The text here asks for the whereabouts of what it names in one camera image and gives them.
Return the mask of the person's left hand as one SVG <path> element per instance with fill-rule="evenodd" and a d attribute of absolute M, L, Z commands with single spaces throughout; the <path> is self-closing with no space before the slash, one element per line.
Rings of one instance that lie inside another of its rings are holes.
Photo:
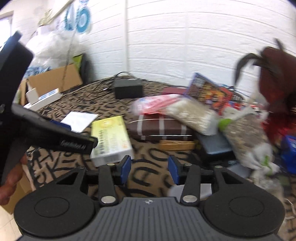
<path fill-rule="evenodd" d="M 16 185 L 23 176 L 23 165 L 28 164 L 27 155 L 24 154 L 19 163 L 7 175 L 5 184 L 1 186 L 0 190 L 0 205 L 7 205 L 10 197 L 15 193 Z"/>

